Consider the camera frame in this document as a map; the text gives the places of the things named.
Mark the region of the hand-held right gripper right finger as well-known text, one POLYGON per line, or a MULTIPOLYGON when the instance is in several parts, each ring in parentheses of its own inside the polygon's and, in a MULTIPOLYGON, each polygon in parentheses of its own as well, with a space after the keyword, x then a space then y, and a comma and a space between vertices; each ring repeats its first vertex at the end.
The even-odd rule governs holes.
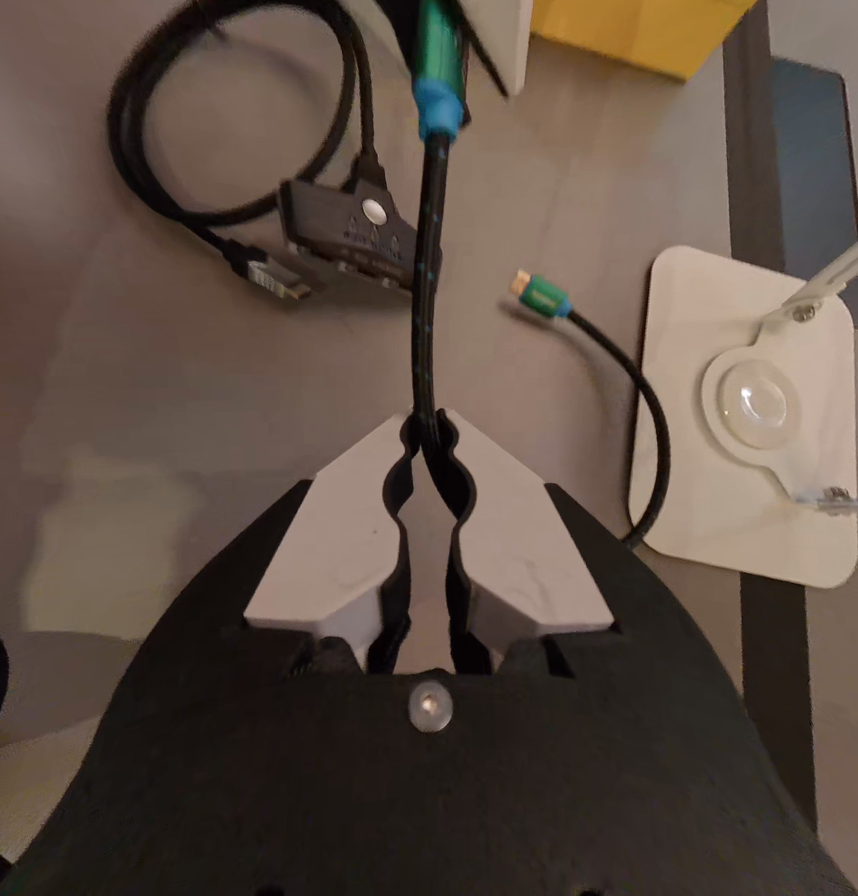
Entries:
POLYGON ((614 616, 544 480, 454 411, 440 411, 439 432, 439 491, 455 518, 445 580, 453 661, 610 629, 614 616))

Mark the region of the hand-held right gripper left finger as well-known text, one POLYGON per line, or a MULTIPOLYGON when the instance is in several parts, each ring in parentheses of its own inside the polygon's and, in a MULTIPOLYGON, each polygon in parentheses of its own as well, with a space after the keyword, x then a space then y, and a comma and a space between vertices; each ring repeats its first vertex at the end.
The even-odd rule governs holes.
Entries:
POLYGON ((401 508, 418 446, 398 413, 312 480, 244 612, 257 628, 344 641, 362 668, 394 668, 410 627, 401 508))

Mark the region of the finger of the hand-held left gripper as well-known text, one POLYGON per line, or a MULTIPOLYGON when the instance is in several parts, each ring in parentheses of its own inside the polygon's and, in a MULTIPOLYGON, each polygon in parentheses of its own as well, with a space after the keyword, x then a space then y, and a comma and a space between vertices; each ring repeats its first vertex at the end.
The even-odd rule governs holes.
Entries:
POLYGON ((402 68, 412 68, 418 30, 418 1, 345 1, 356 24, 402 68))
POLYGON ((464 19, 485 70, 502 96, 525 84, 532 1, 465 1, 464 19))

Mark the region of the yellow plastic storage bin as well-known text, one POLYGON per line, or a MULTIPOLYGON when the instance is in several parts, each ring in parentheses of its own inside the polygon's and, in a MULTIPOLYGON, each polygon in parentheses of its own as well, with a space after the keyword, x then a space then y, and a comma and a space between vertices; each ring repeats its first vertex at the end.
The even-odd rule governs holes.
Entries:
POLYGON ((531 31, 686 82, 754 1, 535 1, 531 31))

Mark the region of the black hdmi switch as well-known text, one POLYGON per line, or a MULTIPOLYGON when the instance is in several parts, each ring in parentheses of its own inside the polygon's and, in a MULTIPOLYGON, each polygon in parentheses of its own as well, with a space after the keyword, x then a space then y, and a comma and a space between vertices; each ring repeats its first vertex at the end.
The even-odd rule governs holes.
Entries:
POLYGON ((411 291, 416 229, 401 217, 382 175, 352 175, 339 187, 286 180, 278 210, 287 240, 298 249, 411 291))

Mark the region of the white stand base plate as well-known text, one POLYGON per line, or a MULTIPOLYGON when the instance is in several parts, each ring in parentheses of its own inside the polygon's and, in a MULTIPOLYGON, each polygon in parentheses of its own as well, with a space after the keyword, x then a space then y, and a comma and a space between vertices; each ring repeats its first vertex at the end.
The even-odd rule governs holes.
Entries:
POLYGON ((858 498, 855 328, 826 287, 679 245, 652 264, 642 373, 665 413, 661 554, 814 588, 858 563, 858 517, 794 503, 858 498))

